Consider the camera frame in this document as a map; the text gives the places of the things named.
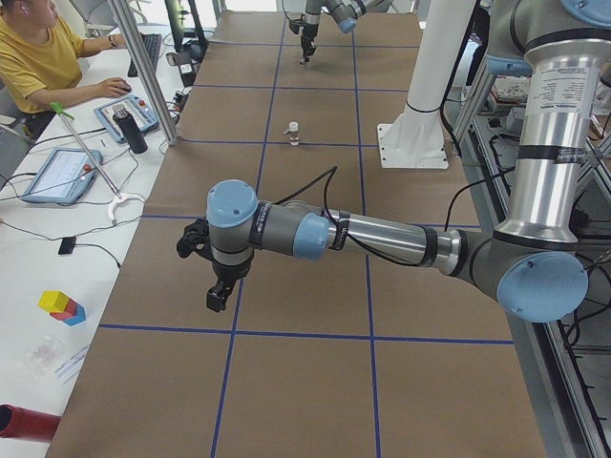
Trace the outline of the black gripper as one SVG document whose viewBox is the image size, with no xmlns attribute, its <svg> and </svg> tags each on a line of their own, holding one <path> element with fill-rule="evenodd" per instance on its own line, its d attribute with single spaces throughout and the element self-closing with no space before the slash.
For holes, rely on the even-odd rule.
<svg viewBox="0 0 611 458">
<path fill-rule="evenodd" d="M 233 293 L 235 282 L 245 278 L 253 261 L 253 256 L 235 265 L 226 264 L 213 259 L 213 271 L 217 276 L 217 282 L 206 293 L 206 307 L 214 312 L 222 312 L 226 309 L 227 301 Z"/>
<path fill-rule="evenodd" d="M 302 60 L 309 61 L 310 57 L 315 53 L 314 40 L 318 34 L 318 24 L 304 22 L 302 25 Z"/>
</svg>

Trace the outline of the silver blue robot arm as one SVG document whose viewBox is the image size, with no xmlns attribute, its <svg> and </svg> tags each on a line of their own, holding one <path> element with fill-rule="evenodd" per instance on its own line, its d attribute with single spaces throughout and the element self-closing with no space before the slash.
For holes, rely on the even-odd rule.
<svg viewBox="0 0 611 458">
<path fill-rule="evenodd" d="M 488 63 L 518 60 L 531 73 L 523 127 L 508 178 L 505 218 L 490 231 L 400 223 L 313 206 L 289 195 L 261 200 L 230 179 L 208 193 L 202 255 L 217 281 L 207 293 L 220 312 L 259 250 L 317 260 L 326 250 L 356 249 L 381 260 L 434 268 L 460 279 L 531 323 L 550 323 L 586 301 L 592 266 L 571 230 L 595 89 L 610 56 L 606 1 L 497 1 L 491 10 Z"/>
<path fill-rule="evenodd" d="M 315 38 L 318 34 L 321 14 L 326 10 L 335 21 L 342 33 L 350 33 L 354 30 L 357 20 L 368 12 L 387 12 L 391 1 L 382 0 L 307 0 L 305 11 L 299 19 L 290 19 L 289 28 L 295 34 L 300 35 L 302 65 L 309 62 L 315 53 Z"/>
</svg>

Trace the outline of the person's hand on mouse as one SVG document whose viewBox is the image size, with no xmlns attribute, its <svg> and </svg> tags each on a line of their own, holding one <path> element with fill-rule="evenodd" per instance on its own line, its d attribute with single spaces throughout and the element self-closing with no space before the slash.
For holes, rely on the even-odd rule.
<svg viewBox="0 0 611 458">
<path fill-rule="evenodd" d="M 98 83 L 99 96 L 118 98 L 132 91 L 131 86 L 122 78 L 107 78 Z"/>
</svg>

